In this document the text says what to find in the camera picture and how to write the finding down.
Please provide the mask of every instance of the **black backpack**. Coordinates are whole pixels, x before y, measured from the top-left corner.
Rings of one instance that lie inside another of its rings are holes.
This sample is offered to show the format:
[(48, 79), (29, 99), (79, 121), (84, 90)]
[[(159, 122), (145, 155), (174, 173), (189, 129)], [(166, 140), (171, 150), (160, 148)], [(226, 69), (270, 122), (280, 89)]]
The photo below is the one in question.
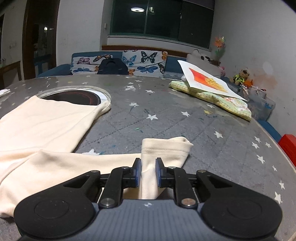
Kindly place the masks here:
[(128, 67), (119, 58), (108, 58), (101, 62), (97, 74), (128, 75)]

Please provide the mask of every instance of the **beige fabric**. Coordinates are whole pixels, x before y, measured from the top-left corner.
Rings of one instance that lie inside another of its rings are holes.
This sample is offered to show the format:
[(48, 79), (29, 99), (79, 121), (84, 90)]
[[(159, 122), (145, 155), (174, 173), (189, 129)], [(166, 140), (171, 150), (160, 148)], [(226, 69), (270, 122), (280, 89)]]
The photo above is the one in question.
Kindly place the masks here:
[(125, 198), (154, 199), (157, 187), (155, 159), (181, 167), (193, 146), (184, 137), (144, 139), (141, 153), (91, 156), (74, 150), (94, 119), (110, 109), (31, 97), (0, 120), (0, 216), (13, 216), (16, 205), (34, 193), (90, 170), (102, 174), (142, 159), (140, 187)]

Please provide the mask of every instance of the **doorway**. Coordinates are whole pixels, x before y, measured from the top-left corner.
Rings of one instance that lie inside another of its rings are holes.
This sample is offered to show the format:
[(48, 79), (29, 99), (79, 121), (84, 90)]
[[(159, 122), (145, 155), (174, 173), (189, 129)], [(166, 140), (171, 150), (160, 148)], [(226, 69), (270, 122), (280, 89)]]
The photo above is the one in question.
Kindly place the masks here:
[(22, 59), (25, 80), (56, 67), (56, 33), (59, 0), (27, 0)]

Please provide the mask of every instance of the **metal screw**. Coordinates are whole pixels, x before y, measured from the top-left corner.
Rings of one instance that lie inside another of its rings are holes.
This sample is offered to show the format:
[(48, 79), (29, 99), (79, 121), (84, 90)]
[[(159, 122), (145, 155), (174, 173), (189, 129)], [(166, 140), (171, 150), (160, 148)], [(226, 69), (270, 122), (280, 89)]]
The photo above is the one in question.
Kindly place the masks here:
[(193, 206), (196, 204), (196, 201), (192, 198), (184, 198), (181, 203), (184, 205), (184, 206), (187, 206), (187, 207), (190, 207), (190, 206)]
[(100, 201), (100, 203), (104, 206), (111, 206), (115, 203), (115, 201), (112, 198), (104, 198), (103, 200)]

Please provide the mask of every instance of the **window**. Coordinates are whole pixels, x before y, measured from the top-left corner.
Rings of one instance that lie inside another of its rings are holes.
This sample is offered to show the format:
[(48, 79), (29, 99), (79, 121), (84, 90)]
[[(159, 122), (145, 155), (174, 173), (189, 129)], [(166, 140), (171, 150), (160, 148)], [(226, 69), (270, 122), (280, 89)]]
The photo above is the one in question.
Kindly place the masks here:
[(210, 44), (214, 10), (183, 0), (114, 0), (111, 35)]

